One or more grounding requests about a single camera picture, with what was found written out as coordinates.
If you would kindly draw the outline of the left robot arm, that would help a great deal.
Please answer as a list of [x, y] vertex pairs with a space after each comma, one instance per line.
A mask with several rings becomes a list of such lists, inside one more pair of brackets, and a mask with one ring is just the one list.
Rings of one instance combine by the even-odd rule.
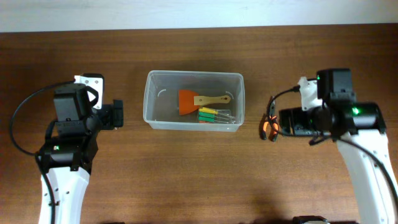
[[95, 109], [98, 92], [84, 84], [63, 84], [53, 99], [57, 117], [35, 154], [41, 173], [40, 223], [79, 223], [83, 199], [98, 152], [97, 136], [124, 124], [124, 105], [114, 100]]

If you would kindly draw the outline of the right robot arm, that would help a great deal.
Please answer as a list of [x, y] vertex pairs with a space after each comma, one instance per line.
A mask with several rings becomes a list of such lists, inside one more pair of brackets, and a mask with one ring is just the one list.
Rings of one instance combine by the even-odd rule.
[[391, 165], [386, 124], [373, 102], [358, 102], [351, 70], [319, 70], [302, 77], [292, 91], [298, 108], [279, 112], [284, 136], [309, 137], [311, 144], [331, 139], [349, 172], [361, 223], [397, 223], [397, 181]]

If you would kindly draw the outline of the orange black needle-nose pliers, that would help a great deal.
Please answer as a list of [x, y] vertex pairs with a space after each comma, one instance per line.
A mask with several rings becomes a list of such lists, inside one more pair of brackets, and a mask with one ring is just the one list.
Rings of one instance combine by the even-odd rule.
[[277, 124], [277, 116], [274, 114], [275, 101], [273, 96], [270, 97], [269, 114], [263, 114], [260, 122], [259, 134], [262, 140], [270, 140], [275, 142], [279, 134], [279, 126]]

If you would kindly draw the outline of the clear screwdriver set case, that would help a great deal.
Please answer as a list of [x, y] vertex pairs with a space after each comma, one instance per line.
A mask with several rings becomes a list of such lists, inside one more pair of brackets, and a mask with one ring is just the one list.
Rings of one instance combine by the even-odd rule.
[[199, 108], [197, 118], [199, 123], [234, 124], [236, 122], [231, 110], [216, 110], [205, 107]]

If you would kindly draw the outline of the orange scraper with wooden handle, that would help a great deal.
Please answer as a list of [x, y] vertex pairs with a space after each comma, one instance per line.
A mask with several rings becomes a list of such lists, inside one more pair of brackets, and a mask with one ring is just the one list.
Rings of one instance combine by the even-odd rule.
[[178, 91], [178, 109], [179, 115], [190, 114], [201, 106], [211, 104], [228, 104], [231, 101], [231, 97], [228, 95], [222, 96], [202, 96], [191, 90], [179, 90]]

